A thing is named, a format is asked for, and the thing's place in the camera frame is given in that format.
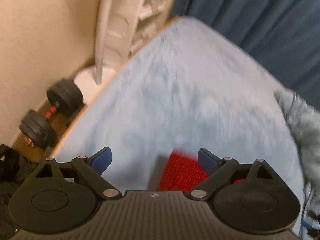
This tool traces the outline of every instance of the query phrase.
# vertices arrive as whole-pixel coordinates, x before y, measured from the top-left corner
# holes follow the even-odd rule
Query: blue curtain
[[[320,110],[320,0],[176,0]]]

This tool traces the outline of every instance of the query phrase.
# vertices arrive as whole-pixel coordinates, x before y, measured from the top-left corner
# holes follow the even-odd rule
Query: ribbed black surface
[[[205,202],[187,199],[180,191],[128,191],[116,201],[105,201],[85,225],[57,235],[19,231],[14,240],[219,240],[297,239],[291,232],[253,236],[221,223]]]

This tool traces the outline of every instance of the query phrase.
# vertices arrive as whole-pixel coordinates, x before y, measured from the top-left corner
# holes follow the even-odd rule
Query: silver screw
[[[191,191],[191,196],[196,197],[196,198],[202,198],[205,197],[207,195],[207,193],[203,190],[200,189],[195,189],[193,191]]]
[[[117,191],[116,189],[114,188],[110,188],[110,189],[106,189],[103,194],[106,196],[106,197],[115,197],[116,195],[119,194],[119,191]]]

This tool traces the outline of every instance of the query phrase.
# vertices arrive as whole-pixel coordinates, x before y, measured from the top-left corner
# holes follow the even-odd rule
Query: gray fabric
[[[130,61],[65,141],[57,161],[108,146],[103,173],[122,192],[156,189],[174,148],[205,147],[241,163],[265,159],[303,204],[296,144],[274,91],[282,85],[203,23],[184,18]],[[298,232],[300,223],[294,228]]]
[[[176,0],[320,110],[320,0]]]
[[[311,189],[306,187],[306,211],[320,214],[320,112],[292,91],[277,92],[276,98],[299,146],[306,183],[311,184]],[[320,228],[319,223],[309,218],[306,212],[304,219],[315,228]],[[304,239],[307,239],[306,233],[303,229]]]

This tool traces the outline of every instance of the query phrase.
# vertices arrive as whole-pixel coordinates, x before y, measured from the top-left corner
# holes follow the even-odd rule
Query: white round base
[[[90,103],[103,86],[116,75],[116,71],[114,69],[104,67],[102,69],[101,85],[97,86],[94,81],[95,72],[96,67],[90,66],[81,70],[73,79],[74,83],[82,92],[83,102],[85,104]]]

